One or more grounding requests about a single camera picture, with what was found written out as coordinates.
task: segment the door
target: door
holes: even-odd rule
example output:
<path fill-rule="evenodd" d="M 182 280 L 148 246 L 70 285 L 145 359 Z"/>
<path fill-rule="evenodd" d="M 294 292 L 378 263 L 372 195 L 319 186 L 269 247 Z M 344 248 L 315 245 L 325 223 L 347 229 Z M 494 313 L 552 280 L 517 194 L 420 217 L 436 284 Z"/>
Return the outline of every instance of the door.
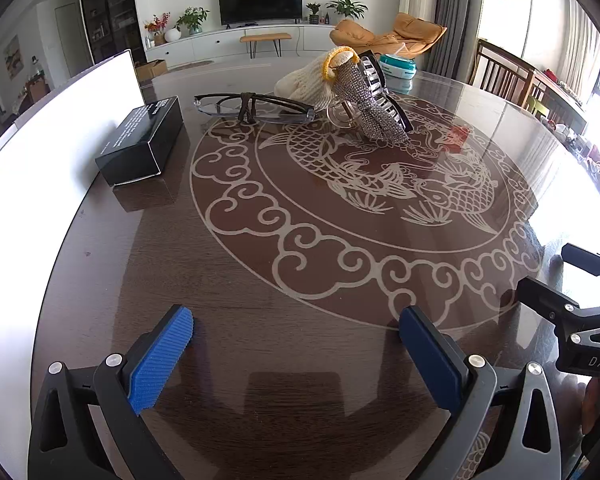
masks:
<path fill-rule="evenodd" d="M 64 60 L 69 74 L 73 77 L 91 66 L 78 6 L 70 3 L 56 7 L 56 23 Z"/>

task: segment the glass tabletop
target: glass tabletop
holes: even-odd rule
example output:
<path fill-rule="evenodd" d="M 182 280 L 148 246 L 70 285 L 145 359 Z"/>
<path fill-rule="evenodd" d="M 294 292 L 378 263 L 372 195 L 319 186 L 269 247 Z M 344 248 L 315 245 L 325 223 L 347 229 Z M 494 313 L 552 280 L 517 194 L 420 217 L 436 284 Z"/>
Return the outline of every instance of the glass tabletop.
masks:
<path fill-rule="evenodd" d="M 415 127 L 401 149 L 325 118 L 239 126 L 193 105 L 271 92 L 307 62 L 212 64 L 145 89 L 177 95 L 185 127 L 163 175 L 91 186 L 48 284 L 32 398 L 49 363 L 95 365 L 183 304 L 193 344 L 142 417 L 184 478 L 403 479 L 448 416 L 395 331 L 416 303 L 465 352 L 544 367 L 566 460 L 586 379 L 555 369 L 553 326 L 512 290 L 531 275 L 600 304 L 600 279 L 556 256 L 600 252 L 589 177 L 528 113 L 429 73 L 395 94 Z"/>

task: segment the television screen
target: television screen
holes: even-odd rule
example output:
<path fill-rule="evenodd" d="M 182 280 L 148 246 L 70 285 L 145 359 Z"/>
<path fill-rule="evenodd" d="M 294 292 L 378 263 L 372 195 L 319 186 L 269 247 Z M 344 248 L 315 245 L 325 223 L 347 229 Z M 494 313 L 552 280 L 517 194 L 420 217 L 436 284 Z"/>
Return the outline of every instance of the television screen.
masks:
<path fill-rule="evenodd" d="M 302 0 L 220 0 L 223 25 L 256 20 L 302 19 Z"/>

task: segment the human hand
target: human hand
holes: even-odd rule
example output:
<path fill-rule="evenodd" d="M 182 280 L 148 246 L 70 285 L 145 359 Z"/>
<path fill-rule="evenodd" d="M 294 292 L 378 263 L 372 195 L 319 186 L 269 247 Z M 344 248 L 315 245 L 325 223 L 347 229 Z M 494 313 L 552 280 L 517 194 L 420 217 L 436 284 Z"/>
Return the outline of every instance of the human hand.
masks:
<path fill-rule="evenodd" d="M 593 377 L 584 393 L 582 401 L 582 433 L 587 434 L 600 416 L 600 379 Z"/>

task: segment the white vase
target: white vase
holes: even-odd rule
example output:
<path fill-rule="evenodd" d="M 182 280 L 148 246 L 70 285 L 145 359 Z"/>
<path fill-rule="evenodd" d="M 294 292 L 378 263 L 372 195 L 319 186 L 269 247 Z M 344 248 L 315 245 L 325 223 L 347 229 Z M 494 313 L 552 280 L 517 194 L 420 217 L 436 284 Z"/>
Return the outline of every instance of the white vase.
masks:
<path fill-rule="evenodd" d="M 170 28 L 164 33 L 164 39 L 167 40 L 168 43 L 171 43 L 171 41 L 179 40 L 180 35 L 181 32 L 177 28 Z"/>

